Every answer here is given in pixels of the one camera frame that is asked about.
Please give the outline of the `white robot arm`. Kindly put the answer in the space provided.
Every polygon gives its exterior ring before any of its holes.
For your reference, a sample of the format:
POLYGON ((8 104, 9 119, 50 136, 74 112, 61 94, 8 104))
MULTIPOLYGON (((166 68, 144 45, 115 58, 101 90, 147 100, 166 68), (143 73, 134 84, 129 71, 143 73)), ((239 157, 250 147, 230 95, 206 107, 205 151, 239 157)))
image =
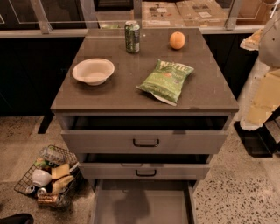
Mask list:
POLYGON ((261 78, 245 121, 261 127, 280 105, 280 11, 265 25, 259 44, 259 59, 270 67, 261 78))

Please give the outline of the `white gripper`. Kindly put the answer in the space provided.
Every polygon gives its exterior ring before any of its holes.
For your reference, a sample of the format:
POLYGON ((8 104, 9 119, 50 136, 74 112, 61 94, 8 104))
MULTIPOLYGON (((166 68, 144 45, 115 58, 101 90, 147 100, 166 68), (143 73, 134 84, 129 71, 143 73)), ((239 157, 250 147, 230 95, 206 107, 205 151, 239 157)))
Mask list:
POLYGON ((254 103, 249 107, 246 120, 262 126, 271 116, 271 109, 277 109, 280 105, 280 69, 270 71, 261 78, 254 103))

